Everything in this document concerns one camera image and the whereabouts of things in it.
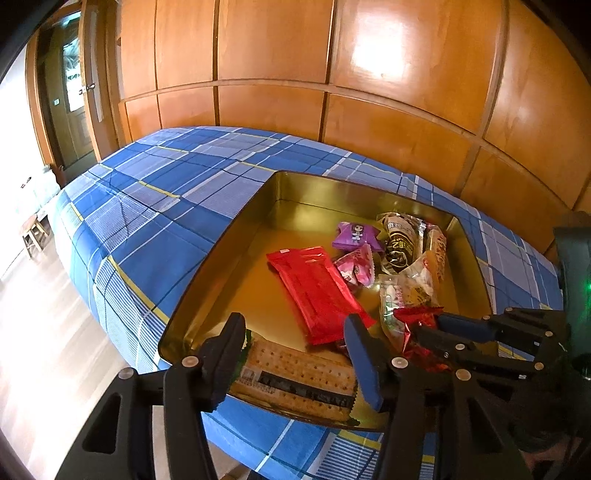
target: plaid blanket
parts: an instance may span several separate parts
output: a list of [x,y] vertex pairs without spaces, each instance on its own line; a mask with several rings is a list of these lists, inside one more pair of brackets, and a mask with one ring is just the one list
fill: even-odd
[[[276,170],[379,187],[449,211],[462,223],[492,309],[562,308],[556,272],[510,230],[418,176],[291,135],[248,128],[172,128],[111,155],[60,192],[49,212],[72,282],[119,352],[140,373],[164,324],[213,244]],[[527,358],[501,345],[501,354]],[[208,438],[271,480],[370,479],[379,433],[310,425],[227,398],[204,414]],[[421,478],[433,474],[427,436]]]

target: door handle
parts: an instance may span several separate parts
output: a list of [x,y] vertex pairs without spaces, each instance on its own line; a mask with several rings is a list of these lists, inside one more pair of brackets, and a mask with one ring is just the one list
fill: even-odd
[[90,85],[82,85],[82,89],[78,90],[78,95],[82,95],[84,92],[90,92],[91,90],[95,89],[95,84],[91,83]]

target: plastic snack bag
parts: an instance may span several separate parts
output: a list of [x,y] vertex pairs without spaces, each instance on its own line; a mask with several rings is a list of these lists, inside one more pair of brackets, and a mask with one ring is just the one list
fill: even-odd
[[412,332],[417,325],[436,329],[435,315],[441,312],[443,312],[442,307],[426,306],[398,309],[395,312],[397,321],[404,324],[403,357],[430,372],[441,372],[448,370],[449,367],[442,363],[431,350],[415,343]]
[[333,247],[351,252],[362,245],[369,245],[373,251],[383,251],[382,245],[376,239],[379,230],[371,225],[362,225],[361,223],[339,223],[339,234],[332,243]]
[[414,261],[418,219],[395,212],[383,213],[378,219],[388,232],[382,270],[388,274],[400,273]]
[[375,323],[353,297],[324,248],[280,250],[267,254],[267,260],[300,309],[312,345],[342,340],[343,322],[351,313],[357,313],[366,327]]
[[363,244],[357,250],[339,258],[335,262],[335,267],[345,281],[352,286],[371,287],[374,284],[374,259],[368,244]]
[[438,308],[435,254],[425,252],[398,275],[378,278],[382,330],[398,351],[404,349],[405,327],[397,316],[399,309]]
[[443,282],[445,273],[447,239],[437,225],[429,225],[427,231],[426,250],[430,250],[437,258],[437,279]]

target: snack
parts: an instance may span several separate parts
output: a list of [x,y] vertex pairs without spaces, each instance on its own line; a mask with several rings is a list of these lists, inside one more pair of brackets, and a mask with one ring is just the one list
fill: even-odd
[[419,295],[420,303],[429,306],[438,306],[437,293],[439,292],[439,279],[437,277],[437,258],[435,253],[427,250],[417,258],[412,265],[400,272],[406,277],[410,286],[418,286],[424,293]]
[[442,311],[442,307],[433,308],[421,306],[398,309],[394,313],[397,321],[404,324],[404,346],[402,347],[403,357],[430,372],[441,372],[448,370],[449,367],[442,363],[431,350],[415,343],[412,339],[412,331],[416,325],[437,328],[435,315],[440,314]]
[[275,408],[347,422],[357,393],[350,365],[309,355],[247,331],[246,361],[230,393]]
[[441,283],[443,282],[443,275],[445,273],[447,239],[437,225],[429,225],[428,228],[426,250],[435,253],[437,259],[437,279]]
[[312,345],[343,339],[343,322],[351,313],[357,313],[366,327],[375,323],[353,297],[324,248],[280,250],[267,254],[267,260],[300,309]]
[[339,258],[335,262],[335,267],[345,281],[352,286],[371,287],[374,284],[374,259],[368,244],[363,244],[357,250]]
[[332,243],[333,247],[339,250],[350,252],[362,245],[369,245],[375,252],[383,251],[376,236],[379,230],[371,225],[362,225],[361,223],[339,223],[339,234]]
[[418,223],[410,215],[388,212],[378,216],[388,232],[388,242],[382,257],[382,270],[399,273],[414,261]]
[[425,252],[398,275],[380,275],[379,296],[382,330],[398,351],[404,349],[404,324],[397,318],[398,309],[438,307],[435,254]]
[[418,239],[417,239],[417,247],[415,249],[415,253],[420,255],[425,250],[425,230],[427,230],[427,224],[422,220],[418,224]]

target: white wall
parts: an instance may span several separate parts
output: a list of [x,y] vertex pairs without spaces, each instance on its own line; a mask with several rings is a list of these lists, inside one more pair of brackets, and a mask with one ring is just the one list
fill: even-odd
[[20,185],[43,167],[25,83],[25,51],[0,83],[0,275],[22,248]]

